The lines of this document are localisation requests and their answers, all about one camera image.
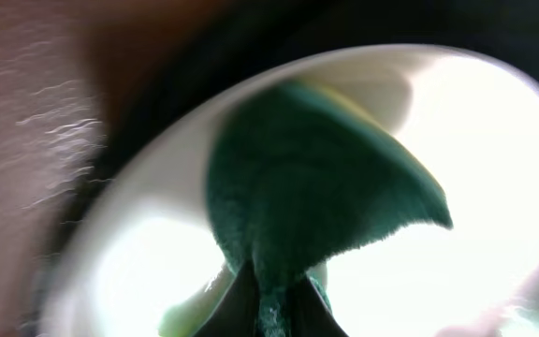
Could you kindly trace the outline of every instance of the green felt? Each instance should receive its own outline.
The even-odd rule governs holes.
[[[293,81],[237,108],[206,195],[230,269],[254,262],[266,336],[288,336],[284,292],[311,266],[413,222],[452,227],[443,189],[404,147]]]

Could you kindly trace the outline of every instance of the white bowl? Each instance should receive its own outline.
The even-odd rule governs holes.
[[[370,111],[441,182],[455,222],[451,232],[408,227],[328,262],[328,295],[349,335],[433,336],[451,324],[478,325],[488,308],[534,293],[539,85],[481,54],[383,45],[266,71],[148,145],[84,220],[42,332],[153,337],[168,306],[217,274],[224,258],[203,202],[213,140],[236,104],[289,78],[331,86]]]

